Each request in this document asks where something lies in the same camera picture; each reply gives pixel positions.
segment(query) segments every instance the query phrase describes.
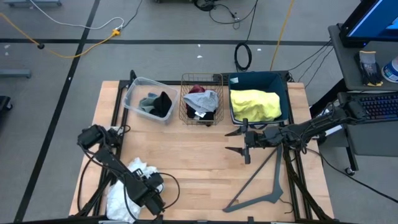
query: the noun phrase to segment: gray carpet floor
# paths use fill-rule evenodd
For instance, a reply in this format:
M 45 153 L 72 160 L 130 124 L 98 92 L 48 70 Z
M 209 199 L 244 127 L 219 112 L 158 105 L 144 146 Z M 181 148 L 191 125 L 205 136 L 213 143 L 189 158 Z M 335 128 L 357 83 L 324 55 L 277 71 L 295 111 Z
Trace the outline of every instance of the gray carpet floor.
M 86 24 L 95 0 L 64 0 L 63 6 L 44 7 L 61 22 Z M 112 17 L 130 18 L 139 1 L 101 0 L 93 26 L 100 26 Z M 228 7 L 243 17 L 254 0 L 224 0 Z M 251 40 L 275 41 L 284 21 L 289 0 L 259 1 Z M 287 23 L 283 40 L 328 41 L 327 27 L 344 22 L 359 0 L 297 1 Z M 0 4 L 15 24 L 37 39 L 80 39 L 83 29 L 60 26 L 36 9 L 8 7 Z M 222 8 L 214 17 L 228 21 L 230 15 Z M 113 21 L 100 30 L 91 30 L 89 39 L 104 39 L 119 25 Z M 207 12 L 196 9 L 188 0 L 163 0 L 156 4 L 146 0 L 138 16 L 119 40 L 243 40 L 250 20 L 238 30 L 231 25 L 214 23 Z M 23 38 L 0 19 L 0 39 Z M 78 44 L 46 44 L 64 55 L 73 55 Z M 271 65 L 274 44 L 251 45 L 253 62 L 250 70 L 266 71 Z M 25 221 L 66 217 L 75 190 L 83 154 L 76 146 L 80 130 L 91 124 L 101 82 L 127 79 L 134 69 L 138 76 L 154 80 L 180 80 L 186 72 L 233 72 L 234 44 L 104 44 L 82 57 L 76 68 L 49 151 L 30 201 Z M 274 70 L 286 70 L 316 52 L 319 45 L 283 45 L 275 59 Z M 247 61 L 239 51 L 242 63 Z M 303 76 L 308 83 L 320 64 L 318 59 Z M 292 70 L 296 80 L 303 75 L 311 60 Z M 0 43 L 0 68 L 28 68 L 32 78 L 0 79 L 0 95 L 12 97 L 14 109 L 1 118 L 0 125 L 0 223 L 12 222 L 29 181 L 35 160 L 42 147 L 61 90 L 67 80 L 72 60 L 55 57 L 32 44 Z M 325 60 L 318 74 L 306 89 L 310 104 L 316 102 L 342 78 L 334 52 Z M 321 150 L 339 169 L 348 166 L 340 135 L 329 139 Z M 358 156 L 359 180 L 398 197 L 395 173 L 398 159 L 393 157 Z M 397 205 L 352 182 L 325 166 L 331 201 L 336 218 L 356 223 L 395 223 Z

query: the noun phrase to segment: metal wire basket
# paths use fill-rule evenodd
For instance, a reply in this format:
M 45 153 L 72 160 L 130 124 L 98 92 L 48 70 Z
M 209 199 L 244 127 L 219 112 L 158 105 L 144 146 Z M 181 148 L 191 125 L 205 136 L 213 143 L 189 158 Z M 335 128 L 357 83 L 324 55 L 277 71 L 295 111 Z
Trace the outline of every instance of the metal wire basket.
M 213 90 L 218 94 L 218 107 L 214 115 L 214 120 L 197 120 L 189 118 L 187 115 L 187 104 L 183 97 L 189 93 L 194 85 L 200 85 L 206 90 Z M 224 94 L 223 76 L 219 73 L 185 73 L 181 79 L 180 92 L 180 119 L 187 125 L 216 125 L 224 119 Z

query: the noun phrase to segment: yellow towel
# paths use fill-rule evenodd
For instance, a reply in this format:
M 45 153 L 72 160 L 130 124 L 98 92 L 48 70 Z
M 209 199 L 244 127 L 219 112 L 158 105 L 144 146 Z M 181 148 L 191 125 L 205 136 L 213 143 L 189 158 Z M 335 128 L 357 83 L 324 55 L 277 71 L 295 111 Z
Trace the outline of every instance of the yellow towel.
M 235 119 L 249 122 L 273 121 L 282 112 L 279 96 L 259 90 L 231 90 L 231 103 Z

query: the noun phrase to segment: red object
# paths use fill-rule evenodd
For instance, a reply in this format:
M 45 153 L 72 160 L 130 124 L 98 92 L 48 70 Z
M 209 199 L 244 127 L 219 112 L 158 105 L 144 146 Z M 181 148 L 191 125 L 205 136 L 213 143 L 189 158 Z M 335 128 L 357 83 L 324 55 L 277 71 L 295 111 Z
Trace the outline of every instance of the red object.
M 194 85 L 189 93 L 204 93 L 206 90 L 200 85 Z

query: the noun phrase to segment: black keyboard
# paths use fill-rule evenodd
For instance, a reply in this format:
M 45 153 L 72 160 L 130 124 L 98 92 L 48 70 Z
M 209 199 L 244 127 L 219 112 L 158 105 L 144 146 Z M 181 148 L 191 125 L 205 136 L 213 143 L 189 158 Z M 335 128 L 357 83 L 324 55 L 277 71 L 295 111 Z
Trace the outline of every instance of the black keyboard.
M 398 120 L 398 93 L 357 94 L 351 100 L 359 102 L 370 122 Z

